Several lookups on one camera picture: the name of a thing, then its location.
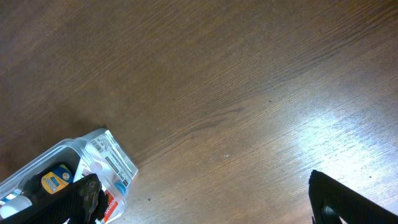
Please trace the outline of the white blue medicine box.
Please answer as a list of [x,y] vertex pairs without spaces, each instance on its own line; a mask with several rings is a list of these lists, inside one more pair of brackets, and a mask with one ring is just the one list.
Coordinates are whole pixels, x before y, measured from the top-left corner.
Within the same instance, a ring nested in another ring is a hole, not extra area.
[[19,196],[21,194],[22,190],[21,189],[15,189],[12,192],[10,192],[9,194],[6,194],[4,196],[1,196],[1,200],[0,200],[0,205],[3,206],[6,203],[8,203],[8,201],[16,198],[17,196]]

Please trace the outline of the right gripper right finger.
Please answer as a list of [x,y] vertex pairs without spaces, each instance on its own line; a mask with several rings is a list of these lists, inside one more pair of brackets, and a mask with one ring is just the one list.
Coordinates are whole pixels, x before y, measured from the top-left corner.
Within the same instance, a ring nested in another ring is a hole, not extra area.
[[308,181],[312,223],[397,223],[397,215],[330,176],[313,170]]

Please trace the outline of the dark bottle white cap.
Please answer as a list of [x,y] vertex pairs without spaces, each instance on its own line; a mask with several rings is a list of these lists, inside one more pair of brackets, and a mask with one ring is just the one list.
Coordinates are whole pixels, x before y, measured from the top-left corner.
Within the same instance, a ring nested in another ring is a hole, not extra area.
[[72,170],[57,162],[33,175],[23,185],[22,192],[1,207],[1,218],[8,218],[64,189],[73,182]]

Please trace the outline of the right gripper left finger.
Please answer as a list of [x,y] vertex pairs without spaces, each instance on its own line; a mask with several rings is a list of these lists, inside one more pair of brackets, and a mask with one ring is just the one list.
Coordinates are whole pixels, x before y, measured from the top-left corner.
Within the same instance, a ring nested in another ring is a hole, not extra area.
[[108,200],[98,176],[90,174],[53,196],[1,220],[1,224],[92,224],[105,217]]

